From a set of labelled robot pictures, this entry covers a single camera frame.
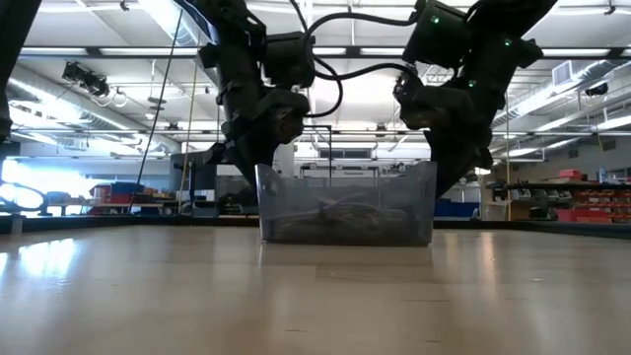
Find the metal frame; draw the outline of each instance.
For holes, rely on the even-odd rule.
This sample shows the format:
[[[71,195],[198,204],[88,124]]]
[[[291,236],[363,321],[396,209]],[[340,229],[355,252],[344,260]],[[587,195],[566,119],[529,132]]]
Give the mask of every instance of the metal frame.
[[[328,183],[331,184],[331,180],[333,179],[333,126],[330,124],[312,124],[305,125],[305,128],[316,130],[318,128],[324,128],[328,130]]]

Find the cable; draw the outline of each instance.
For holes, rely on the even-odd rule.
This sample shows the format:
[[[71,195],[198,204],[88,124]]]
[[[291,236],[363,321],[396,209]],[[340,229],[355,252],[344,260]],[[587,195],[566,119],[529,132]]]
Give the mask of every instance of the cable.
[[[151,147],[151,141],[154,138],[154,132],[156,131],[156,125],[158,124],[158,117],[160,116],[160,110],[162,108],[162,102],[165,96],[165,89],[167,88],[167,81],[169,80],[169,72],[171,71],[171,63],[174,60],[174,52],[175,46],[177,45],[177,35],[179,32],[179,25],[181,24],[181,20],[184,17],[184,10],[179,11],[179,19],[177,19],[177,29],[174,35],[174,41],[171,45],[171,54],[169,55],[169,61],[167,62],[167,69],[165,70],[165,79],[162,84],[162,91],[160,92],[160,100],[158,101],[158,107],[156,109],[156,115],[154,116],[154,123],[151,126],[151,132],[149,133],[149,140],[147,141],[147,149],[145,149],[145,153],[142,157],[142,162],[140,163],[140,172],[138,172],[138,179],[136,180],[136,186],[134,187],[134,191],[131,194],[131,201],[129,201],[129,210],[128,213],[131,214],[131,208],[134,206],[134,199],[136,197],[136,193],[138,191],[138,187],[140,186],[140,179],[142,178],[142,173],[145,170],[145,163],[147,163],[147,157],[149,155],[149,148]]]
[[[72,90],[72,88],[74,88],[74,87],[75,87],[75,85],[77,85],[77,84],[78,84],[77,82],[72,83],[72,85],[70,85],[68,88],[66,88],[66,90],[64,90],[61,94],[59,94],[59,95],[55,98],[55,100],[53,100],[53,101],[54,101],[54,102],[56,102],[57,100],[61,99],[61,97],[63,97],[64,95],[68,94],[68,92],[69,92],[70,90]]]
[[[329,21],[338,20],[338,19],[362,20],[362,21],[369,21],[369,22],[374,22],[374,23],[378,23],[382,25],[407,27],[407,26],[416,24],[418,20],[418,14],[416,14],[415,16],[411,16],[410,19],[406,21],[386,19],[379,16],[356,14],[356,13],[338,13],[338,14],[326,15],[322,17],[321,19],[315,21],[314,24],[305,32],[304,48],[308,55],[312,55],[311,52],[309,51],[309,38],[314,34],[317,28],[319,28],[320,26],[324,25],[325,23]],[[360,69],[355,72],[347,73],[343,75],[327,75],[327,74],[318,72],[315,67],[313,67],[312,69],[315,70],[315,75],[318,76],[320,79],[331,80],[331,81],[332,80],[335,80],[335,81],[349,80],[349,79],[357,78],[359,76],[372,73],[377,70],[382,70],[382,69],[400,70],[404,73],[411,75],[412,77],[416,77],[418,75],[414,69],[406,67],[405,65],[396,64],[396,63],[376,64],[376,65],[369,66],[364,69]]]
[[[296,0],[289,0],[289,2],[294,7],[294,10],[296,10],[296,14],[298,15],[298,19],[300,20],[300,23],[303,26],[303,29],[305,30],[305,33],[306,33],[309,30],[309,26],[307,25],[307,21],[305,20],[305,16],[303,15],[303,12],[300,10],[300,6],[298,6],[298,3],[296,2]],[[337,77],[337,72],[335,71],[335,69],[333,69],[333,67],[328,65],[325,61],[323,61],[322,59],[317,57],[312,52],[310,53],[310,55],[314,58],[314,61],[317,64],[321,65],[322,67],[324,67],[324,69],[328,70],[328,72],[331,73],[331,75]],[[338,92],[338,94],[337,94],[337,102],[335,103],[335,105],[333,105],[332,108],[330,108],[329,110],[327,110],[325,112],[309,113],[309,114],[306,114],[305,117],[307,117],[307,118],[321,118],[321,117],[325,117],[325,116],[328,116],[328,115],[336,112],[339,109],[339,107],[342,106],[342,101],[344,100],[344,85],[342,84],[342,81],[339,80],[339,79],[335,80],[335,82],[337,83],[337,92]]]
[[[114,100],[116,99],[117,96],[123,96],[125,97],[125,99],[122,101],[121,104],[117,104],[114,102]],[[114,94],[113,98],[111,98],[111,102],[118,108],[123,108],[127,106],[127,103],[129,102],[129,98],[127,98],[127,93],[125,92],[121,92],[118,89],[116,89],[116,94]]]
[[[111,99],[106,104],[102,104],[92,94],[90,94],[90,100],[92,100],[93,103],[99,105],[100,107],[108,107],[109,105],[111,105],[111,102],[113,101],[113,99]]]
[[[201,30],[197,35],[197,42],[201,41]],[[179,195],[177,197],[177,213],[181,211],[181,195],[184,192],[184,180],[186,179],[186,173],[188,170],[188,147],[190,142],[190,129],[193,125],[193,110],[195,109],[195,90],[197,89],[197,68],[199,65],[195,65],[193,71],[193,95],[190,97],[190,112],[188,113],[188,129],[186,131],[186,149],[184,149],[184,165],[181,171],[181,183],[179,184]],[[188,196],[191,203],[194,203],[194,196]]]

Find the red box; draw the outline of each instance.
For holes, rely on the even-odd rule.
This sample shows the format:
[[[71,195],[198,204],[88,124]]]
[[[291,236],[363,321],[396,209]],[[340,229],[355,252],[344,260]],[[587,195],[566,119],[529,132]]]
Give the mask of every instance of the red box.
[[[611,223],[604,211],[556,210],[559,222]]]
[[[129,203],[131,202],[131,193],[113,193],[109,201],[105,203]]]
[[[564,171],[559,172],[559,177],[580,180],[581,172],[574,169],[564,170]]]

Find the table surface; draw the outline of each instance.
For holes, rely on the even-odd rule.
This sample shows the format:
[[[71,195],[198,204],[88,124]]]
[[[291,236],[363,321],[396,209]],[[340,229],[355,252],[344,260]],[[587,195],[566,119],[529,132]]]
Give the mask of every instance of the table surface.
[[[436,231],[429,248],[119,227],[0,242],[0,354],[629,354],[631,244]]]

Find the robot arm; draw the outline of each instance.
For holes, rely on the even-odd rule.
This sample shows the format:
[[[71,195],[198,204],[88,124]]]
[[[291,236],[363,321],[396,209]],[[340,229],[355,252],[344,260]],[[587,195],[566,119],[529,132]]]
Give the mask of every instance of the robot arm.
[[[310,106],[291,89],[314,81],[313,31],[266,35],[244,0],[175,1],[211,38],[199,58],[220,80],[227,143],[213,146],[206,161],[227,160],[254,183],[254,166],[271,165],[276,148],[302,134]],[[522,36],[555,2],[480,0],[465,14],[435,0],[417,1],[410,18],[416,28],[402,57],[407,65],[393,94],[408,128],[430,128],[425,135],[439,167],[437,196],[473,167],[492,166],[493,117],[506,104],[516,69],[542,56],[534,41]],[[442,87],[425,86],[415,75],[417,61],[452,68],[456,75]],[[262,83],[261,68],[274,87]]]

